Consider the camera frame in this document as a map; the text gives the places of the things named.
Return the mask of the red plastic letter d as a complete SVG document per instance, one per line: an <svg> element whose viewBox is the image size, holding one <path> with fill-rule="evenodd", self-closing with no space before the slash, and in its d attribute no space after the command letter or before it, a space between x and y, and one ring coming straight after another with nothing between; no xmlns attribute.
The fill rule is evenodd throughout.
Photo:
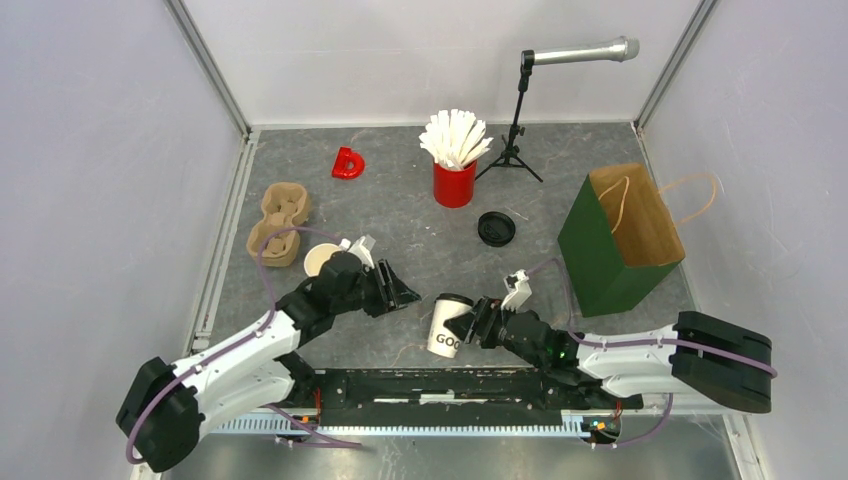
<svg viewBox="0 0 848 480"><path fill-rule="evenodd" d="M350 147L339 148L331 175L333 178L352 180L359 177L365 170L364 157Z"/></svg>

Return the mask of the white paper cup stack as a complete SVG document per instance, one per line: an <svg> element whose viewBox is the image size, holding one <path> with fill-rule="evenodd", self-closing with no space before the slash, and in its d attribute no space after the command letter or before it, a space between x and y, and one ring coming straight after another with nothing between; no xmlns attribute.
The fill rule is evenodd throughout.
<svg viewBox="0 0 848 480"><path fill-rule="evenodd" d="M312 247L305 255L303 269L308 277L315 277L320 273L322 266L335 254L342 251L342 247L332 243L322 243Z"/></svg>

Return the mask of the black mini tripod stand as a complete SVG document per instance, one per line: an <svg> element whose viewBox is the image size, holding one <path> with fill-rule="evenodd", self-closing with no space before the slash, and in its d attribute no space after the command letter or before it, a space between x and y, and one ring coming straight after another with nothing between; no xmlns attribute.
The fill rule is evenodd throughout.
<svg viewBox="0 0 848 480"><path fill-rule="evenodd" d="M475 176L476 180L479 180L484 174L494 168L504 168L526 170L537 181L539 181L540 183L543 182L542 177L537 174L524 160L520 158L520 148L516 144L517 138L523 136L525 132L525 128L519 124L519 120L523 106L524 96L529 88L529 81L532 75L534 63L535 53L533 50L524 50L521 52L521 61L519 68L520 77L517 85L518 97L513 114L513 119L509 127L508 135L502 136L504 149L494 161L492 161L487 167L485 167Z"/></svg>

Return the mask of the brown cardboard cup carrier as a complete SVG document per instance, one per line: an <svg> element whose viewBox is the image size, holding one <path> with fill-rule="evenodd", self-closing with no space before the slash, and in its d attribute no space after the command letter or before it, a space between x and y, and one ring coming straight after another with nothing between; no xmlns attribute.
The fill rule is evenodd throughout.
<svg viewBox="0 0 848 480"><path fill-rule="evenodd" d="M246 243L246 249L254 260L271 233L306 222L311 210L311 197L300 184L278 182L266 189L260 209L263 218L251 229ZM300 234L297 230L280 233L271 238L264 248L262 265L287 267L293 263L299 248Z"/></svg>

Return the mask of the red cylindrical holder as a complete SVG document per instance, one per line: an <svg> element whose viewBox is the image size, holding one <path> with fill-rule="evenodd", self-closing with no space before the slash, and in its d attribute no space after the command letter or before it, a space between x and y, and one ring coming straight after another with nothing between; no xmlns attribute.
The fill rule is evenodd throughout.
<svg viewBox="0 0 848 480"><path fill-rule="evenodd" d="M433 196L446 208L461 208L473 198L477 162L463 170L449 170L438 163L433 165Z"/></svg>

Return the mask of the green paper bag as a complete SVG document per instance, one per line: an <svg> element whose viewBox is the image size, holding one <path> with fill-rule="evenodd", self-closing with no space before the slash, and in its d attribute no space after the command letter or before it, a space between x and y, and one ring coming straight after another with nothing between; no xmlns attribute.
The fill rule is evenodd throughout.
<svg viewBox="0 0 848 480"><path fill-rule="evenodd" d="M706 178L710 198L675 220L662 194ZM685 258L677 227L705 213L718 193L714 175L693 174L659 187L647 167L627 163L585 177L558 235L565 267L583 317L636 307Z"/></svg>

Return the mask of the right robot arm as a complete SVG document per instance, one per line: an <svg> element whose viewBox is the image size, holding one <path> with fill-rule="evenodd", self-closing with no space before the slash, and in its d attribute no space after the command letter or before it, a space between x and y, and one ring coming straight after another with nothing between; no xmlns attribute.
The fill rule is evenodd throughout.
<svg viewBox="0 0 848 480"><path fill-rule="evenodd" d="M750 414L772 409L771 340L697 311L652 331L603 336L559 330L533 310L504 310L482 298L468 312L441 321L459 339L483 349L501 347L549 379L577 389L602 408L614 398L646 394L702 397Z"/></svg>

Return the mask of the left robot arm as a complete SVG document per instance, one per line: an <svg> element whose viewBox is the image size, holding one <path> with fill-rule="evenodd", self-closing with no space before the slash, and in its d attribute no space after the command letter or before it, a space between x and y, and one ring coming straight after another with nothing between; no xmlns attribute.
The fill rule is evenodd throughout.
<svg viewBox="0 0 848 480"><path fill-rule="evenodd" d="M274 300L259 320L198 354L139 367L118 410L129 463L156 473L184 460L208 433L244 413L285 402L306 405L314 394L311 367L297 349L327 332L337 316L372 318L420 301L389 263L366 265L333 254L318 275Z"/></svg>

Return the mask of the silver microphone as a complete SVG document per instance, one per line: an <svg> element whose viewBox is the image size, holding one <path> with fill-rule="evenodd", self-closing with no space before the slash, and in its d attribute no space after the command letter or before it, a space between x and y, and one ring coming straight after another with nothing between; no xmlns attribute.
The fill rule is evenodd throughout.
<svg viewBox="0 0 848 480"><path fill-rule="evenodd" d="M572 64L596 61L626 62L640 52L637 38L619 36L607 42L567 48L532 50L527 53L533 66Z"/></svg>

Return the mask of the single white paper cup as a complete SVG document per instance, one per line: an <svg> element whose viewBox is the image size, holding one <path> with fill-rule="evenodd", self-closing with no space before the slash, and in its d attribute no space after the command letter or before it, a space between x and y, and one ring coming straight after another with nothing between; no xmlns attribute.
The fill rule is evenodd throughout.
<svg viewBox="0 0 848 480"><path fill-rule="evenodd" d="M427 350L444 358L454 358L462 343L444 326L443 322L450 318L468 313L472 307L452 301L435 300L431 325L427 340Z"/></svg>

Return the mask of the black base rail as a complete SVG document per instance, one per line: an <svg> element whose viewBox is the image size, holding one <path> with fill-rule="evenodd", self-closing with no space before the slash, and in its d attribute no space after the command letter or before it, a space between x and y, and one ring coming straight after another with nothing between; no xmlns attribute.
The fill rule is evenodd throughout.
<svg viewBox="0 0 848 480"><path fill-rule="evenodd" d="M553 426L564 410L640 409L590 380L568 385L535 368L325 369L297 378L279 408L314 408L322 426Z"/></svg>

